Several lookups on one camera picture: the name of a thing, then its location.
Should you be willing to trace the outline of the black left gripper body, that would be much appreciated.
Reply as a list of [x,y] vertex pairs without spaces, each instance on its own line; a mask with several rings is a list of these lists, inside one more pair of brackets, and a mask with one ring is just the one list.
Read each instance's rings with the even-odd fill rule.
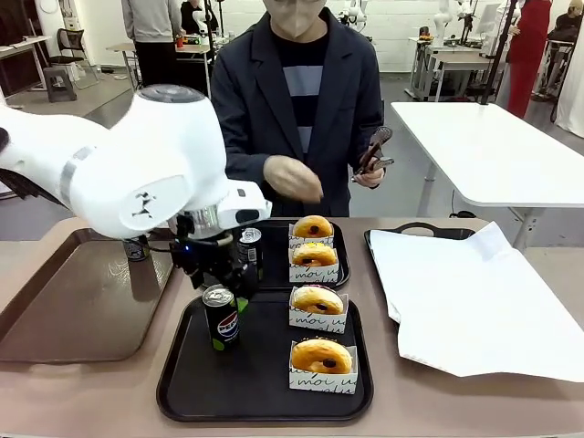
[[205,238],[190,237],[195,230],[193,218],[178,215],[174,238],[169,243],[172,261],[183,272],[200,271],[204,276],[214,277],[221,285],[226,275],[237,265],[232,257],[233,234],[221,231],[218,235]]

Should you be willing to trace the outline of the person's right hand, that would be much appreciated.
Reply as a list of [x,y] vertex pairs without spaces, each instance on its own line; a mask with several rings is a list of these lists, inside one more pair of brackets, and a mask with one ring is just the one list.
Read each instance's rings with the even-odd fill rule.
[[324,196],[318,176],[303,162],[273,155],[264,163],[264,178],[280,195],[302,203],[320,203]]

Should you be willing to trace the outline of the person's left hand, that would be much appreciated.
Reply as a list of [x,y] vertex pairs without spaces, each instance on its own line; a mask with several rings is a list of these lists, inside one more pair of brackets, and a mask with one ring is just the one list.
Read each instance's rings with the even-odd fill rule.
[[385,177],[385,169],[379,167],[376,162],[379,159],[377,157],[373,157],[370,160],[370,164],[368,165],[367,172],[355,174],[352,177],[352,181],[354,183],[359,184],[360,186],[374,189],[381,184]]

